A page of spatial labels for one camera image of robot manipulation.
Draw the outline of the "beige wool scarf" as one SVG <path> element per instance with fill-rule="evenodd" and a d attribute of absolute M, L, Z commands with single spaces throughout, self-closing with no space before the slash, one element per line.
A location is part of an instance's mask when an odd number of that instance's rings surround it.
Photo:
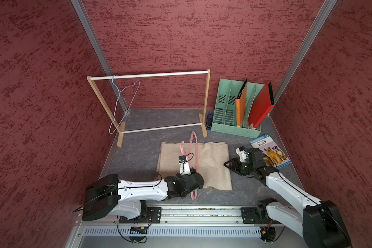
<path fill-rule="evenodd" d="M 185 143 L 184 149 L 189 149 L 189 143 Z M 228 145 L 224 142 L 201 143 L 198 144 L 198 152 L 198 173 L 204 179 L 204 187 L 231 191 L 230 170 L 223 165 L 229 161 Z M 179 156 L 182 156 L 180 143 L 162 143 L 157 172 L 162 177 L 179 174 Z"/>

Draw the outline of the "pink plastic hanger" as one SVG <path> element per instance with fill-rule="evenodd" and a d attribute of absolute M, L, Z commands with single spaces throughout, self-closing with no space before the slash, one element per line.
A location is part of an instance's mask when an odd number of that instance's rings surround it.
<path fill-rule="evenodd" d="M 196 171 L 198 172 L 198 139 L 195 131 L 191 132 L 190 141 L 189 141 L 189 149 L 184 149 L 185 142 L 182 141 L 180 144 L 180 151 L 183 156 L 186 156 L 188 159 L 189 165 L 193 165 Z"/>

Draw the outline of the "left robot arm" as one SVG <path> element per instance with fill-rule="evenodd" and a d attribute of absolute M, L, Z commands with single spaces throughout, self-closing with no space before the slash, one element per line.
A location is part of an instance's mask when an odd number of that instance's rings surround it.
<path fill-rule="evenodd" d="M 146 215 L 147 200 L 184 198 L 203 186 L 204 179 L 196 171 L 150 182 L 120 180 L 117 174 L 109 174 L 86 187 L 82 221 L 95 221 L 106 216 L 139 219 Z"/>

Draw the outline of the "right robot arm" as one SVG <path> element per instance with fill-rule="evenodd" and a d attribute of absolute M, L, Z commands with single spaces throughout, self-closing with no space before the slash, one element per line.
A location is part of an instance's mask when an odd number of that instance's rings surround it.
<path fill-rule="evenodd" d="M 234 173 L 260 181 L 284 198 L 285 207 L 273 198 L 262 200 L 256 214 L 282 223 L 300 235 L 309 248 L 351 248 L 341 213 L 332 201 L 313 197 L 289 181 L 275 166 L 268 166 L 258 148 L 236 150 L 238 158 L 223 165 Z"/>

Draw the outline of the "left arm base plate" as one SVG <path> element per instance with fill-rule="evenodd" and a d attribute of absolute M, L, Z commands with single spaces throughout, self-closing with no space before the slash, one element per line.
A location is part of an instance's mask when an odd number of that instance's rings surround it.
<path fill-rule="evenodd" d="M 119 224 L 157 224 L 161 221 L 161 207 L 147 207 L 141 211 L 141 214 L 133 219 L 119 217 Z"/>

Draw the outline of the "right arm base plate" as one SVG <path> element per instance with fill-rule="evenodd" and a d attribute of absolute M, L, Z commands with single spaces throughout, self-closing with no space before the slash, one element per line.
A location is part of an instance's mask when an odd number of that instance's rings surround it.
<path fill-rule="evenodd" d="M 241 217 L 244 224 L 280 224 L 280 222 L 274 221 L 268 217 L 265 207 L 242 207 Z"/>

